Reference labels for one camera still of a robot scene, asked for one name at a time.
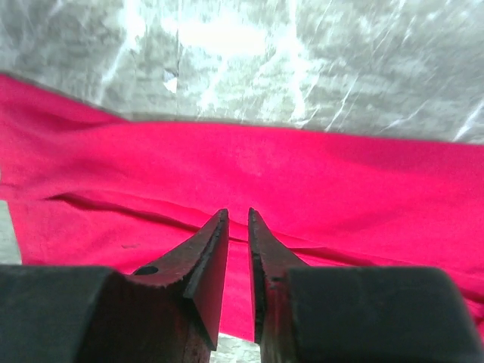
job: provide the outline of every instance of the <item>black plastic part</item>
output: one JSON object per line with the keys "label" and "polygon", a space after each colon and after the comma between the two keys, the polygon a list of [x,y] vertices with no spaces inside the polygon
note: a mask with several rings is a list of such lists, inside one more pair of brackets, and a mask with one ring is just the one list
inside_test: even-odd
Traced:
{"label": "black plastic part", "polygon": [[0,266],[0,361],[207,363],[216,347],[228,214],[126,276]]}
{"label": "black plastic part", "polygon": [[477,363],[482,343],[436,268],[312,268],[249,213],[262,363]]}

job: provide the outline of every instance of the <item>red towel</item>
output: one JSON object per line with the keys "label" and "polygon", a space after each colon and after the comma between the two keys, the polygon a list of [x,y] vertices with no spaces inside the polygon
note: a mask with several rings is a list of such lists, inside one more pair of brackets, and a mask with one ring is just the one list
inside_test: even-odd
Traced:
{"label": "red towel", "polygon": [[0,77],[0,199],[23,262],[130,273],[227,207],[222,331],[251,339],[247,210],[312,265],[431,265],[484,336],[484,147],[128,123]]}

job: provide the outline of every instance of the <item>folded cloth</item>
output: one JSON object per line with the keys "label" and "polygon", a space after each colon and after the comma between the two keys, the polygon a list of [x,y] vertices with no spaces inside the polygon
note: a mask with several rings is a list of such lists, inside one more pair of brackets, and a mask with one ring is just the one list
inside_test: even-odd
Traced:
{"label": "folded cloth", "polygon": [[230,212],[222,332],[251,339],[247,210],[311,265],[431,265],[484,336],[484,147],[129,123],[0,76],[0,199],[23,263],[130,273]]}

